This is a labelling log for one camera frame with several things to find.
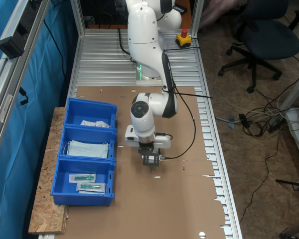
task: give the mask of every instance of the small hole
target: small hole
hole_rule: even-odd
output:
[[[206,237],[206,234],[204,232],[200,232],[199,233],[199,237],[202,238],[202,239],[204,239]]]

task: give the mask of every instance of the chair wheel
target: chair wheel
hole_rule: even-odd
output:
[[[218,75],[223,76],[224,75],[224,70],[219,70]]]
[[[255,90],[255,88],[252,87],[252,86],[250,86],[250,87],[247,88],[247,92],[248,92],[249,94],[253,93],[254,90]]]
[[[280,78],[281,75],[282,75],[282,73],[276,73],[276,74],[274,74],[273,79],[275,81],[277,81],[277,80],[279,80],[279,78]]]
[[[229,49],[229,50],[226,51],[226,55],[228,55],[228,56],[230,56],[232,53],[233,53],[232,49]]]

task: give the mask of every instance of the metal grating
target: metal grating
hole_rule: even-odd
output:
[[[127,31],[121,30],[122,43],[128,51]],[[164,34],[166,49],[177,49],[175,33]],[[197,65],[197,53],[194,49],[166,52],[177,86],[193,86],[196,94],[202,95],[208,90],[202,87],[201,74]],[[117,30],[87,29],[84,40],[79,46],[77,66],[72,79],[70,97],[75,97],[78,86],[161,86],[159,81],[136,82],[136,64],[130,61],[130,56],[123,53],[119,45]],[[232,205],[229,182],[224,173],[210,107],[205,105],[204,98],[197,98],[197,106],[203,131],[205,150],[208,160],[213,163],[215,175],[212,176],[217,199],[223,205],[225,225],[222,226],[226,238],[241,238],[239,225],[236,225],[237,215]]]

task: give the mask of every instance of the yellow button base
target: yellow button base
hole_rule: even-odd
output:
[[[179,48],[189,47],[191,45],[191,37],[188,34],[186,37],[182,37],[181,34],[177,34],[175,42]]]

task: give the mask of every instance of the chair leg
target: chair leg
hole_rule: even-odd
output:
[[[233,67],[233,66],[238,66],[238,65],[242,65],[242,64],[247,64],[247,63],[250,63],[250,60],[248,58],[244,58],[244,59],[240,59],[238,61],[231,62],[231,63],[226,64],[226,65],[223,65],[221,67],[220,71],[218,72],[218,75],[219,76],[223,76],[225,68],[229,68],[229,67]]]
[[[242,54],[243,56],[245,56],[247,58],[254,58],[254,56],[250,52],[248,52],[244,49],[241,49],[237,46],[231,46],[230,49],[227,52],[232,51],[232,50],[237,51],[238,53]]]
[[[252,78],[253,78],[253,85],[247,88],[247,92],[249,94],[253,93],[256,87],[257,83],[257,64],[251,63],[252,64]]]
[[[262,66],[268,68],[269,70],[272,70],[273,72],[275,72],[275,75],[273,76],[274,80],[278,80],[279,77],[282,75],[282,71],[281,70],[279,70],[278,68],[274,67],[272,64],[269,64],[267,61],[257,60],[257,63],[259,65],[262,65]]]

